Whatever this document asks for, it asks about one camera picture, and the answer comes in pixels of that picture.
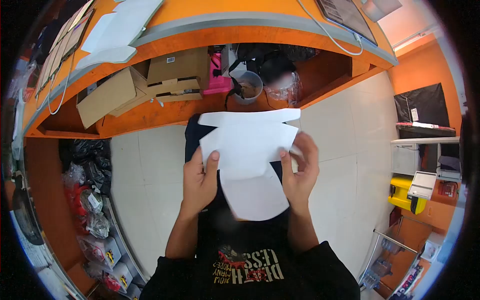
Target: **white wall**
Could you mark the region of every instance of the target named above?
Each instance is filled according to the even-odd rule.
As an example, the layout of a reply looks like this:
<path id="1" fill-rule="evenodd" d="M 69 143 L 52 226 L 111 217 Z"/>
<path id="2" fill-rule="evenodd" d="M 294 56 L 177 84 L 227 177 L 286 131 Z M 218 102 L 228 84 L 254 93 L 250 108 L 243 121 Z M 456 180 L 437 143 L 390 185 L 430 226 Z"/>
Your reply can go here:
<path id="1" fill-rule="evenodd" d="M 434 15 L 421 0 L 399 1 L 402 7 L 378 21 L 392 46 L 437 24 Z"/>

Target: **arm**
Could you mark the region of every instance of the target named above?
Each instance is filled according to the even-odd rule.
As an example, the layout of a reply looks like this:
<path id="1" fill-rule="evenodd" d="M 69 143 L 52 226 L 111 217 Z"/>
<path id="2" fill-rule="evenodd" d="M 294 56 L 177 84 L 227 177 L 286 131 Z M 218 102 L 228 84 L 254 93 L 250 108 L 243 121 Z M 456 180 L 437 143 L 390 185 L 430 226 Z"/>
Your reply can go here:
<path id="1" fill-rule="evenodd" d="M 318 245 L 318 238 L 313 229 L 312 217 L 308 209 L 308 198 L 319 173 L 318 148 L 313 139 L 303 132 L 297 135 L 293 144 L 300 149 L 302 157 L 287 151 L 280 152 L 280 157 L 282 159 L 283 191 L 290 202 L 288 241 L 294 251 L 302 253 Z M 291 157 L 299 165 L 297 173 L 292 171 Z"/>
<path id="2" fill-rule="evenodd" d="M 198 213 L 215 198 L 219 153 L 214 151 L 203 170 L 202 152 L 197 148 L 192 160 L 183 166 L 183 201 L 168 238 L 165 256 L 171 259 L 193 258 L 197 246 Z"/>

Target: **hand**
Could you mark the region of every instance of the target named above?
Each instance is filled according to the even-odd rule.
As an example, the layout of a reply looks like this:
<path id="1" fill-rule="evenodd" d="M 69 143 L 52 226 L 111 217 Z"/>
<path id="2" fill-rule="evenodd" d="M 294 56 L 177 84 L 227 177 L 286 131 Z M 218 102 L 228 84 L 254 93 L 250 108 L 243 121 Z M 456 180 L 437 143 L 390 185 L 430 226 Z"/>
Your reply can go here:
<path id="1" fill-rule="evenodd" d="M 217 190 L 216 170 L 220 154 L 213 151 L 208 160 L 206 173 L 202 164 L 202 151 L 197 148 L 191 161 L 183 165 L 182 217 L 194 217 L 215 198 Z"/>
<path id="2" fill-rule="evenodd" d="M 303 157 L 285 150 L 280 151 L 283 192 L 294 211 L 304 211 L 305 209 L 308 211 L 308 197 L 317 182 L 319 173 L 318 148 L 312 137 L 304 132 L 297 134 L 293 144 L 302 152 Z M 297 173 L 292 171 L 291 157 L 299 165 Z"/>

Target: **black plastic bag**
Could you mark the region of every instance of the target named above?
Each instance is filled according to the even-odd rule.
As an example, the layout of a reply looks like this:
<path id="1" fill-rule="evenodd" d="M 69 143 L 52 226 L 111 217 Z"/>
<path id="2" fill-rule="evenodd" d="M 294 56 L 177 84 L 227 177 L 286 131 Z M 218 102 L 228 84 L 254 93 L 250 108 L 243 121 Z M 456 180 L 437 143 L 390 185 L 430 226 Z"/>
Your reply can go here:
<path id="1" fill-rule="evenodd" d="M 70 163 L 84 168 L 86 182 L 95 185 L 102 194 L 109 194 L 112 182 L 110 139 L 60 140 L 59 155 L 64 172 Z"/>
<path id="2" fill-rule="evenodd" d="M 418 121 L 450 127 L 442 84 L 432 84 L 404 92 L 395 95 L 394 99 L 399 122 Z"/>

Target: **tablet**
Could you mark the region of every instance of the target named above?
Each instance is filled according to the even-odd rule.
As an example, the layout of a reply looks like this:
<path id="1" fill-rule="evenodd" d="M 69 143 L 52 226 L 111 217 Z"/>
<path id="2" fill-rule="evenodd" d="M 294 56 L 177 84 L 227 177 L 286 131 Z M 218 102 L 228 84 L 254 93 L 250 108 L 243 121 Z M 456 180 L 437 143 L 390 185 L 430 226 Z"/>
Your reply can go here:
<path id="1" fill-rule="evenodd" d="M 373 33 L 352 0 L 315 0 L 324 18 L 378 46 Z"/>

